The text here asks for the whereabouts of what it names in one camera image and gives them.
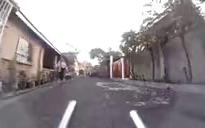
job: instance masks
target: person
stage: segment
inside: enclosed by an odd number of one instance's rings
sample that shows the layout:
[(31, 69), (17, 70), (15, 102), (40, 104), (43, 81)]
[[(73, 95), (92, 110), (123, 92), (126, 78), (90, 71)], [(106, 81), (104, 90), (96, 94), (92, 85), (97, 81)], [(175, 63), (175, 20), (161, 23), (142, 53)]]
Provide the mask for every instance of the person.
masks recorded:
[(64, 79), (64, 75), (65, 75), (65, 71), (66, 71), (66, 63), (63, 61), (60, 61), (60, 67), (61, 67), (61, 71), (60, 71), (60, 79), (61, 81), (63, 81)]

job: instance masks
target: roof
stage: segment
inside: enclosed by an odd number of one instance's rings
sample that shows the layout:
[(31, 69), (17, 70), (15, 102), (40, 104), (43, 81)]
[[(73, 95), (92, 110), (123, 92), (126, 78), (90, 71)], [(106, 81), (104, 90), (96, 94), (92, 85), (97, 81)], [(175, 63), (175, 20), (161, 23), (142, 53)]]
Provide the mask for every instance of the roof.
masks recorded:
[(21, 10), (17, 10), (15, 15), (19, 17), (39, 38), (41, 38), (47, 45), (54, 49), (58, 54), (61, 52), (30, 22), (30, 20), (23, 14)]

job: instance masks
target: curb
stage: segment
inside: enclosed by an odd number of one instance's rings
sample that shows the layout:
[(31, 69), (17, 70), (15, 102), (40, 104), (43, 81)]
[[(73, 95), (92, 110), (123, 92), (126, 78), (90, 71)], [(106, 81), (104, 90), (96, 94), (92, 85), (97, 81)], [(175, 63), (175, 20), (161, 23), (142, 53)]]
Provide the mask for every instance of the curb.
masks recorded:
[(66, 82), (66, 81), (62, 81), (62, 82), (53, 81), (53, 82), (49, 82), (49, 83), (45, 83), (45, 84), (36, 86), (34, 88), (19, 90), (19, 91), (7, 93), (7, 94), (2, 94), (2, 95), (0, 95), (0, 100), (7, 100), (7, 99), (10, 99), (10, 98), (22, 95), (22, 94), (26, 94), (26, 93), (29, 93), (29, 92), (32, 92), (32, 91), (36, 91), (36, 90), (41, 89), (41, 88), (46, 88), (46, 87), (50, 87), (50, 86), (58, 86), (58, 85), (60, 85), (64, 82)]
[(171, 88), (172, 90), (180, 93), (198, 94), (205, 95), (205, 85), (202, 84), (170, 84), (170, 83), (158, 83), (149, 81), (134, 81), (134, 80), (122, 80), (122, 79), (112, 79), (116, 82), (121, 82), (124, 84), (132, 84), (136, 86), (147, 86), (159, 89)]

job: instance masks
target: asphalt road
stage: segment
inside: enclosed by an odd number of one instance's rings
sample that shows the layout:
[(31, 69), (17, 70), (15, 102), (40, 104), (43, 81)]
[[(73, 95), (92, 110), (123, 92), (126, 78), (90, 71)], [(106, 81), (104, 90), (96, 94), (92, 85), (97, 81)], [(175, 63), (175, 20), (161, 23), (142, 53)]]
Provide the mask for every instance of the asphalt road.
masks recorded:
[[(57, 128), (69, 100), (77, 101), (69, 128), (135, 128), (129, 116), (133, 109), (138, 111), (147, 128), (205, 126), (202, 112), (205, 107), (201, 105), (204, 98), (175, 96), (163, 90), (136, 88), (106, 79), (75, 78), (2, 101), (0, 128)], [(195, 106), (201, 108), (200, 113), (195, 113)]]

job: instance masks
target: sky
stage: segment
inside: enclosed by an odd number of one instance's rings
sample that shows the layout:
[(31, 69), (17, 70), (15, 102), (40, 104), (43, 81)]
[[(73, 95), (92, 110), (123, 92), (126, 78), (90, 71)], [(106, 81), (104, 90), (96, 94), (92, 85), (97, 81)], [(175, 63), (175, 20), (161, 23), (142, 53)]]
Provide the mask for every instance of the sky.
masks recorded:
[(121, 35), (139, 30), (146, 0), (15, 0), (26, 17), (61, 52), (80, 50), (91, 60), (93, 48), (119, 50)]

